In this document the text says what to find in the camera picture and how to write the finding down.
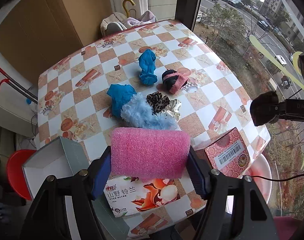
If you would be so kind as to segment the light blue fluffy duster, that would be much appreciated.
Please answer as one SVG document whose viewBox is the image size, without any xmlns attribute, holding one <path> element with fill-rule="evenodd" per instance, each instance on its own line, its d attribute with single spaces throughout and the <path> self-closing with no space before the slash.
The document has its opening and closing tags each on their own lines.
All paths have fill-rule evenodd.
<svg viewBox="0 0 304 240">
<path fill-rule="evenodd" d="M 167 113 L 154 114 L 153 108 L 141 93 L 134 94 L 130 101 L 122 106 L 121 118 L 129 127 L 155 130 L 177 129 L 174 117 Z"/>
</svg>

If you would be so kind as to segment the pink cloth pile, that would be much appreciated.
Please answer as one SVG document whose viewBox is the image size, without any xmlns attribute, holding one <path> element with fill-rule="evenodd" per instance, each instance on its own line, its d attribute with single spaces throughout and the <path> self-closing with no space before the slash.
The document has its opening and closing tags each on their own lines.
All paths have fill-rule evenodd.
<svg viewBox="0 0 304 240">
<path fill-rule="evenodd" d="M 130 29 L 135 26 L 145 25 L 148 23 L 155 23 L 157 22 L 156 16 L 150 11 L 147 10 L 143 13 L 142 16 L 140 16 L 138 19 L 129 17 L 126 20 L 122 22 L 122 24 L 127 28 Z"/>
</svg>

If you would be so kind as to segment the white bottle blue cap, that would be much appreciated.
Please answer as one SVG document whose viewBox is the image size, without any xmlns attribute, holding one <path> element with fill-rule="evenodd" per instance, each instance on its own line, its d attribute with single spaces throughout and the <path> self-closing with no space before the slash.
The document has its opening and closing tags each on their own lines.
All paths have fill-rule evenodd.
<svg viewBox="0 0 304 240">
<path fill-rule="evenodd" d="M 38 104 L 33 102 L 31 99 L 27 98 L 26 103 L 29 105 L 31 111 L 33 111 L 34 114 L 38 114 Z"/>
</svg>

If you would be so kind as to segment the red patterned carton box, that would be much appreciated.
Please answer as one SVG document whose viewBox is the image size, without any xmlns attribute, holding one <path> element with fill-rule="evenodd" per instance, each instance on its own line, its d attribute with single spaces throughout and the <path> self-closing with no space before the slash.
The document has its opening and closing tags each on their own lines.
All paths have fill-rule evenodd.
<svg viewBox="0 0 304 240">
<path fill-rule="evenodd" d="M 249 167 L 249 153 L 236 127 L 220 135 L 204 151 L 212 168 L 228 177 L 239 178 Z"/>
</svg>

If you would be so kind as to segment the pink black striped sock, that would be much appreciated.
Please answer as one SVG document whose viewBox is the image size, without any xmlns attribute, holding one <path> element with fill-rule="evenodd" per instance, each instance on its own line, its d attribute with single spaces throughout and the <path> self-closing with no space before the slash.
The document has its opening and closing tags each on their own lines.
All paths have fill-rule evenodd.
<svg viewBox="0 0 304 240">
<path fill-rule="evenodd" d="M 176 94 L 187 82 L 188 77 L 173 69 L 168 69 L 162 74 L 163 87 L 170 94 Z"/>
</svg>

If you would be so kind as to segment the cream polka dot scrunchie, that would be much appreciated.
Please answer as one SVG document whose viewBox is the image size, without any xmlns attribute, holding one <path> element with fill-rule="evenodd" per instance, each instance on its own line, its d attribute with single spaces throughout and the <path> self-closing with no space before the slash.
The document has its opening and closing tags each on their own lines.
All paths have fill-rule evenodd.
<svg viewBox="0 0 304 240">
<path fill-rule="evenodd" d="M 180 100 L 174 99 L 170 100 L 169 104 L 163 110 L 164 113 L 172 116 L 176 122 L 179 122 L 181 119 L 180 109 L 182 106 L 182 102 Z"/>
</svg>

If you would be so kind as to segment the red plastic stool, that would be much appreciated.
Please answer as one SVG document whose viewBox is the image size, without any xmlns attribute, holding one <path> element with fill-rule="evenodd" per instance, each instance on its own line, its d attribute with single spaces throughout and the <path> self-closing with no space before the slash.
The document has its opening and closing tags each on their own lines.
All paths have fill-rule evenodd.
<svg viewBox="0 0 304 240">
<path fill-rule="evenodd" d="M 25 200 L 32 200 L 23 173 L 23 165 L 36 153 L 36 150 L 18 150 L 14 152 L 7 161 L 6 174 L 8 182 L 14 192 Z"/>
</svg>

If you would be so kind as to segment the dark knitted purple hat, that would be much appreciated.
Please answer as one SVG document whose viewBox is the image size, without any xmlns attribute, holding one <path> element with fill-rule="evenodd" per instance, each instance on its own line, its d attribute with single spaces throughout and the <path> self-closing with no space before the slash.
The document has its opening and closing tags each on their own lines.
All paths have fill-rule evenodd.
<svg viewBox="0 0 304 240">
<path fill-rule="evenodd" d="M 268 91 L 260 94 L 250 105 L 250 114 L 256 127 L 264 124 L 274 124 L 279 120 L 269 108 L 279 103 L 278 95 L 275 91 Z"/>
</svg>

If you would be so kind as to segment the leopard print scrunchie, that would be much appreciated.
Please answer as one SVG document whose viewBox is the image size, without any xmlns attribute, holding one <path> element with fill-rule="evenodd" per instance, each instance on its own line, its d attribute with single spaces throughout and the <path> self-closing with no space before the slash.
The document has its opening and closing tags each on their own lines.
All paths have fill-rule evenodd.
<svg viewBox="0 0 304 240">
<path fill-rule="evenodd" d="M 170 104 L 169 97 L 160 92 L 148 94 L 146 101 L 151 106 L 154 115 L 164 113 L 167 110 L 167 106 Z"/>
</svg>

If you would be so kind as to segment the large pink sponge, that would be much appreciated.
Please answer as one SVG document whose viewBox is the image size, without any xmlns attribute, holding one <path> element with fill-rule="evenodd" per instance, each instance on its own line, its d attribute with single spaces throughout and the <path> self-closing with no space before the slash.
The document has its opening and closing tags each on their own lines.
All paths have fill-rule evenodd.
<svg viewBox="0 0 304 240">
<path fill-rule="evenodd" d="M 119 127 L 111 134 L 111 171 L 141 180 L 181 178 L 190 146 L 183 131 Z"/>
</svg>

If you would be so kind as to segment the tissue pack floral print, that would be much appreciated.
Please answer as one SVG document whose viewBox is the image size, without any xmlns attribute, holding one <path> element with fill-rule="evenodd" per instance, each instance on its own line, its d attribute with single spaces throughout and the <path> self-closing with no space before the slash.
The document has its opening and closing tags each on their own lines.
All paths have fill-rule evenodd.
<svg viewBox="0 0 304 240">
<path fill-rule="evenodd" d="M 180 199 L 172 179 L 141 181 L 137 177 L 116 177 L 107 181 L 104 195 L 115 217 L 134 215 Z"/>
</svg>

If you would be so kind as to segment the brown cardboard sheet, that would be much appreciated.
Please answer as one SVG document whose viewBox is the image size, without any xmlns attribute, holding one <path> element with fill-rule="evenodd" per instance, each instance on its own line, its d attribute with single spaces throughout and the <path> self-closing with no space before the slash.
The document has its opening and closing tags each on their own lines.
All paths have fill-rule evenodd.
<svg viewBox="0 0 304 240">
<path fill-rule="evenodd" d="M 101 38 L 110 0 L 21 0 L 0 25 L 0 53 L 37 84 L 55 63 Z"/>
</svg>

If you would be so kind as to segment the blue cloth bundle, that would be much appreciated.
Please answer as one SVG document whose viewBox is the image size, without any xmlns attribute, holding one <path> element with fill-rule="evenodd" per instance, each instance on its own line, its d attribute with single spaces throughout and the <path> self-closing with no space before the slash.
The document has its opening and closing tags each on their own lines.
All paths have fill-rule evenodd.
<svg viewBox="0 0 304 240">
<path fill-rule="evenodd" d="M 142 55 L 138 58 L 141 72 L 139 74 L 139 80 L 146 86 L 151 86 L 157 82 L 157 76 L 154 74 L 156 56 L 150 49 L 146 49 Z"/>
<path fill-rule="evenodd" d="M 111 84 L 107 94 L 111 98 L 112 115 L 120 118 L 123 105 L 131 100 L 136 91 L 131 85 Z"/>
</svg>

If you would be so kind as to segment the checkered patterned tablecloth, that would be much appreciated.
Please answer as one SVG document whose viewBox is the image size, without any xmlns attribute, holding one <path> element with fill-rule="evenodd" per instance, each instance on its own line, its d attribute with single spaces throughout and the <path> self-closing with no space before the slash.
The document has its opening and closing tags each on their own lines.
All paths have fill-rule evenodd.
<svg viewBox="0 0 304 240">
<path fill-rule="evenodd" d="M 161 90 L 158 80 L 146 86 L 139 80 L 138 58 L 145 49 L 156 55 L 155 75 L 173 69 L 188 78 L 172 95 L 182 103 L 178 129 L 193 146 L 232 128 L 240 132 L 254 164 L 271 137 L 265 126 L 255 127 L 249 113 L 251 98 L 232 71 L 182 23 L 162 21 L 99 40 L 67 56 L 39 77 L 39 146 L 51 153 L 73 146 L 64 158 L 68 166 L 80 158 L 98 159 L 110 144 L 112 131 L 124 125 L 111 114 L 108 89 L 130 85 L 142 96 Z"/>
</svg>

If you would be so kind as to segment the grey white storage box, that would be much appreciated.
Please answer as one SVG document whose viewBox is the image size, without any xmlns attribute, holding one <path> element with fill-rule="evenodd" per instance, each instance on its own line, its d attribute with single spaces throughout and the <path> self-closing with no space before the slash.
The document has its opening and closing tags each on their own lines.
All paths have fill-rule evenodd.
<svg viewBox="0 0 304 240">
<path fill-rule="evenodd" d="M 32 199 L 36 198 L 47 176 L 70 177 L 90 166 L 80 143 L 57 137 L 32 155 L 23 165 L 23 173 Z M 104 193 L 92 201 L 99 222 L 113 239 L 126 239 L 129 226 L 115 218 Z"/>
</svg>

